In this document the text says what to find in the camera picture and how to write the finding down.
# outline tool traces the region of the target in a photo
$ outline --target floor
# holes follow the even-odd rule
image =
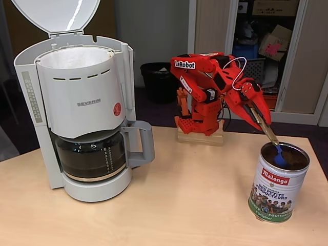
[[[9,81],[6,83],[6,88],[18,116],[19,125],[15,123],[3,91],[0,90],[0,126],[21,154],[39,148],[32,120],[23,95],[17,89],[17,83]],[[153,126],[175,127],[174,116],[178,114],[176,102],[165,105],[151,103],[147,100],[143,88],[136,88],[135,101],[138,120],[145,120]],[[272,128],[277,135],[307,136],[328,178],[328,155],[326,153],[328,150],[328,128],[284,123],[272,123]],[[231,120],[227,131],[261,134],[242,120]]]

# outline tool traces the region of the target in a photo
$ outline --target coffee grounds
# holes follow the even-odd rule
[[[308,165],[307,158],[298,150],[289,146],[281,145],[282,157],[288,163],[286,167],[281,167],[275,162],[275,157],[278,155],[278,150],[274,145],[265,147],[262,150],[263,158],[275,167],[282,168],[289,171],[297,171],[305,168]]]

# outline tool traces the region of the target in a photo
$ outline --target wooden table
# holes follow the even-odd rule
[[[306,138],[311,165],[292,218],[255,219],[248,196],[264,135],[225,133],[223,147],[177,143],[154,127],[156,158],[133,170],[119,196],[99,203],[49,188],[40,150],[0,163],[0,245],[327,245],[328,183]]]

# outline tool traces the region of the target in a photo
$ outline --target malongo logo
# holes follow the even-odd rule
[[[177,68],[195,69],[196,63],[194,61],[190,63],[188,61],[174,60],[174,66]]]
[[[280,176],[274,175],[273,173],[270,173],[265,168],[262,169],[262,173],[261,174],[267,180],[269,180],[269,181],[271,181],[273,183],[277,183],[277,184],[282,185],[282,186],[287,186],[288,183],[289,183],[289,178],[285,178],[285,177],[280,177]]]
[[[92,100],[92,101],[82,101],[82,102],[79,102],[79,103],[77,103],[77,106],[78,107],[87,106],[87,105],[91,105],[91,104],[97,104],[99,102],[101,102],[100,98],[98,98],[96,100]]]

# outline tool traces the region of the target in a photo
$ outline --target cardboard box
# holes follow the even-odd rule
[[[253,15],[296,16],[299,0],[257,0]]]
[[[280,61],[289,48],[292,31],[277,25],[272,33],[267,34],[260,44],[258,53]]]

